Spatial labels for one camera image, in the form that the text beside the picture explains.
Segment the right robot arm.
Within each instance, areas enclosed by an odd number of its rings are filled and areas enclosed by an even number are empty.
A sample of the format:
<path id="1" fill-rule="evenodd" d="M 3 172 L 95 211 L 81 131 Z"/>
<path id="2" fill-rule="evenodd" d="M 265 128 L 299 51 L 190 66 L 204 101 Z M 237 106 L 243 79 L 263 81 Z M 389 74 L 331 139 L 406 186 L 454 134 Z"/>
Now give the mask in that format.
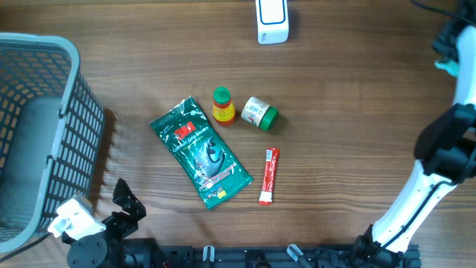
<path id="1" fill-rule="evenodd" d="M 475 177 L 475 27 L 457 37 L 458 75 L 452 107 L 417 139 L 414 167 L 405 187 L 382 218 L 358 237 L 350 253 L 353 267 L 406 265 L 411 238 L 448 193 Z"/>

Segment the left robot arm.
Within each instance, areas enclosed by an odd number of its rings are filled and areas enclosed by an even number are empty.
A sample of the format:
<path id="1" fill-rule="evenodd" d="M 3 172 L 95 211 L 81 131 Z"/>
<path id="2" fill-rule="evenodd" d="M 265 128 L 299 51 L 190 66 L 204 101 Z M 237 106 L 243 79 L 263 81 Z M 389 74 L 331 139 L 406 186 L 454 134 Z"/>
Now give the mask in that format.
<path id="1" fill-rule="evenodd" d="M 154 238 L 128 238 L 138 230 L 138 222 L 146 217 L 147 212 L 123 179 L 115 185 L 113 203 L 122 210 L 112 212 L 102 221 L 105 230 L 71 243 L 68 265 L 71 268 L 165 267 L 167 259 Z"/>

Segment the green-lidded white spice jar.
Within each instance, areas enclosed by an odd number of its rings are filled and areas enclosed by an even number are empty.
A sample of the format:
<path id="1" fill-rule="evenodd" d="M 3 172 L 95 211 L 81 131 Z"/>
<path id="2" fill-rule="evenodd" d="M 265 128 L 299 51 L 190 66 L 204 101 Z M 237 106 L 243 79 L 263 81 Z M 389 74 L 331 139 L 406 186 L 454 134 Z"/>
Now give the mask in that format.
<path id="1" fill-rule="evenodd" d="M 274 126 L 278 115 L 275 107 L 257 97 L 250 97 L 241 111 L 242 119 L 264 131 L 269 131 Z"/>

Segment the teal wet wipes packet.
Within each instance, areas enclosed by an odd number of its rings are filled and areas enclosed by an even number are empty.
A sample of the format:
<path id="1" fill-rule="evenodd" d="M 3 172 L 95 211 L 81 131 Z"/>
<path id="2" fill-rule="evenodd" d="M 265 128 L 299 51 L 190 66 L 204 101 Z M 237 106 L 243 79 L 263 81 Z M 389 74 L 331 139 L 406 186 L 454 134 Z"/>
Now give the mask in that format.
<path id="1" fill-rule="evenodd" d="M 436 68 L 446 71 L 448 74 L 450 74 L 452 77 L 458 77 L 459 76 L 459 63 L 457 61 L 454 61 L 449 58 L 439 58 L 434 62 L 434 65 Z"/>

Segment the green 3M wipes pouch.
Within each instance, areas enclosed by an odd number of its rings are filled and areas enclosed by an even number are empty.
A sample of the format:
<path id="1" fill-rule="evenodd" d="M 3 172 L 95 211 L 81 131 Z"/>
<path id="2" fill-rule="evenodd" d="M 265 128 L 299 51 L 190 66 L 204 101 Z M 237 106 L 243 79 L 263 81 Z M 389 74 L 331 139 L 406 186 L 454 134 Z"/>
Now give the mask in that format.
<path id="1" fill-rule="evenodd" d="M 192 97 L 149 125 L 182 166 L 207 209 L 229 200 L 253 182 Z"/>

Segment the sriracha bottle with green cap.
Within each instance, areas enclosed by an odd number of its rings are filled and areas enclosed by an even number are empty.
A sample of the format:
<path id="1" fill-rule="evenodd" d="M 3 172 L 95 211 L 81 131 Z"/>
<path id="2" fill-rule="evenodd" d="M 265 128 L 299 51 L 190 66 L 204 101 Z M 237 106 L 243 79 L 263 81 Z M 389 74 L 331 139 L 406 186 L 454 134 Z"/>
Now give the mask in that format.
<path id="1" fill-rule="evenodd" d="M 236 110 L 231 93 L 223 86 L 213 92 L 213 118 L 222 126 L 231 125 L 236 119 Z"/>

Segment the red stick sachet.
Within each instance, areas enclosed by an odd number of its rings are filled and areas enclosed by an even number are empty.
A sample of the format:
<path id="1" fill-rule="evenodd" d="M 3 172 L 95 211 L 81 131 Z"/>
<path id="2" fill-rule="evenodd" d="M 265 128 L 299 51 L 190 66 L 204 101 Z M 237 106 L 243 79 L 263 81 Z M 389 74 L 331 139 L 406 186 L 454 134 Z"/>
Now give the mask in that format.
<path id="1" fill-rule="evenodd" d="M 266 164 L 263 176 L 263 186 L 259 197 L 260 205 L 271 205 L 274 192 L 274 182 L 277 172 L 277 163 L 280 150 L 276 147 L 268 147 L 266 150 Z"/>

